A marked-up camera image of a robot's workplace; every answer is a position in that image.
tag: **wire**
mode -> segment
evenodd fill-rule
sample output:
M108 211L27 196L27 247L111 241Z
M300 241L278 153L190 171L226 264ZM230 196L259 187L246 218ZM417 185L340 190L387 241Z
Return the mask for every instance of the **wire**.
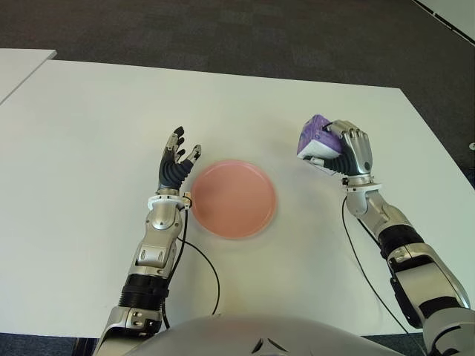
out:
M183 229L183 242L186 241L186 231L188 230L188 210L185 210L185 228ZM183 250L185 249L185 244L182 243L180 247L180 252L178 252L178 257L177 260L175 261L175 264L173 265L173 268L171 269L170 275L168 276L168 282L167 286L170 285L171 278L175 274L175 271L177 270L178 263L180 263L181 257L183 255Z
M215 315L216 311L217 311L217 307L219 306L219 302L220 302L220 294L221 294L220 278L217 275L216 268L214 268L214 266L213 266L212 262L209 260L209 258L197 246L195 246L192 243L189 243L188 241L186 241L186 231L187 231L187 229L188 229L188 210L185 210L185 228L183 230L183 238L180 239L178 237L178 240L181 241L182 244L181 244L181 247L180 247L180 252L178 253L177 260L175 261L173 269L170 272L170 276L168 277L168 285L170 284L171 278L173 277L173 274L175 273L175 271L177 269L178 263L181 260L185 245L188 245L188 246L194 248L194 250L196 250L201 256L203 256L203 258L206 260L206 262L212 268L214 276L216 277L217 297L216 297L216 303L214 305L213 312L212 312L212 315ZM165 301L163 301L163 303L162 303L162 318L163 318L163 324L165 325L165 327L167 329L170 329L170 323L168 322L168 317L167 317L167 314L166 314L166 303L165 303Z
M416 341L416 339L414 339L414 337L409 333L409 331L399 322L398 318L392 313L392 311L389 309L389 307L386 305L386 303L381 299L381 297L379 296L378 292L374 289L373 287L373 284L371 284L370 280L368 279L366 273L364 272L364 269L363 269L363 266L361 265L361 262L359 261L359 258L358 258L358 255L356 253L356 250L355 250L355 246L353 245L353 242L351 240L351 237L350 237L350 233L348 232L348 228L347 228L347 224L345 223L344 221L344 204L345 202L347 201L347 198L345 197L343 199L343 203L341 204L341 221L343 222L343 226L344 226L344 230L346 231L347 233L347 236L348 236L348 241L350 241L350 245L351 245L351 249L353 250L353 254L355 255L355 258L356 258L356 262L358 263L358 266L359 268L361 269L361 273L363 274L363 277L364 279L366 280L366 282L368 283L368 285L370 286L371 290L373 291L373 293L375 294L375 296L377 296L377 298L379 299L379 301L381 302L381 304L383 305L383 307L387 310L387 312L391 315L391 317L393 317L393 319L399 324L399 326L401 326L401 329L404 330L404 332L410 337L410 339L417 345L417 347L419 347L421 349L421 352L423 355L427 355L425 350L422 348L422 346Z
M218 277L216 269L214 268L212 262L209 260L209 258L197 246L193 245L192 243L189 243L188 241L185 241L184 243L186 245L194 248L201 256L203 256L203 258L206 260L206 262L209 264L209 266L213 270L214 277L216 278L216 284L217 284L217 296L216 296L216 303L214 305L214 309L213 309L213 312L211 313L211 315L215 315L216 310L217 310L217 306L220 303L220 293L221 293L220 278Z
M188 201L190 202L190 209L191 209L191 207L193 206L193 200L190 197L187 197L186 195L183 195L182 197L185 199L188 199Z
M185 210L185 228L183 229L183 242L186 242L186 232L188 230L188 210ZM171 269L170 275L168 276L168 281L167 281L167 288L170 286L171 278L175 274L175 271L177 270L178 263L180 263L181 257L183 255L183 250L185 249L185 243L181 244L180 247L180 252L178 252L178 257L177 260L175 261L175 264L173 265L173 268ZM166 315L166 307L165 307L165 301L162 302L162 318L163 318L163 323L165 324L165 327L167 329L170 329L170 323L168 322L168 317Z
M91 356L96 348L97 339L78 337L74 344L72 356Z
M370 237L371 237L371 239L374 241L374 243L375 243L378 247L381 247L381 245L379 245L378 240L373 236L373 234L372 234L371 231L366 227L366 225L365 225L360 219L358 219L358 222L359 222L359 225L363 226L363 229L368 233L368 235L370 235Z

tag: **pink plate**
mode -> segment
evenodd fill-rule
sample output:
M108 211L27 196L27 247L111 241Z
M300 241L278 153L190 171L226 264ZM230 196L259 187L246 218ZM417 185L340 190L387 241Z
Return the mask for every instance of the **pink plate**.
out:
M192 211L213 234L240 239L256 234L270 223L277 199L261 169L229 159L200 173L191 188Z

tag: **white table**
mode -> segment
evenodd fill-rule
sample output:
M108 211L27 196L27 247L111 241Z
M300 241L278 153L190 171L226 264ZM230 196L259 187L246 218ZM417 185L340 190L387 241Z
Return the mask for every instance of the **white table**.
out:
M46 60L55 50L23 50L0 48L0 104Z
M178 125L188 149L203 146L183 191L207 165L235 158L261 166L278 194L274 220L248 240L211 236L191 217L189 240L220 274L221 312L402 332L352 256L339 177L295 158L315 113L368 132L381 192L475 301L474 190L399 89L47 61L0 107L0 332L99 337ZM379 251L349 214L347 223L369 278L405 324ZM171 284L171 323L208 314L215 288L187 249Z

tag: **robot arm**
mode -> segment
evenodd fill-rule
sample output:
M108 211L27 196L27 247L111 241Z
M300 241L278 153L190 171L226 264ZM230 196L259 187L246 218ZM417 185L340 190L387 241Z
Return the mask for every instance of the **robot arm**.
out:
M437 253L417 234L406 216L379 193L371 176L373 158L365 132L350 122L335 121L325 130L341 141L335 159L312 157L346 175L347 207L373 233L387 261L391 286L408 323L423 328L431 355L475 354L475 311L467 293Z
M190 199L180 196L180 186L201 147L179 162L185 150L184 130L179 127L170 136L163 151L157 193L148 200L145 236L128 270L119 305L111 310L94 355L123 355L156 334L161 327L161 305L168 296L168 285L176 254L176 239L182 230L180 211L188 209Z

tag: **dark carpet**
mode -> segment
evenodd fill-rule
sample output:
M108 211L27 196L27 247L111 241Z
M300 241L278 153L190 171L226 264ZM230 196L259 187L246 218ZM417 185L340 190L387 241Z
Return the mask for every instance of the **dark carpet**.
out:
M475 48L411 0L1 0L0 47L401 88L473 182ZM420 353L404 335L371 338ZM73 342L0 334L0 355L70 355Z
M424 345L422 334L412 334L412 336L419 345ZM405 334L366 336L366 338L406 356L422 356L414 342ZM0 333L0 355L71 356L75 343L76 339L72 337L41 337Z

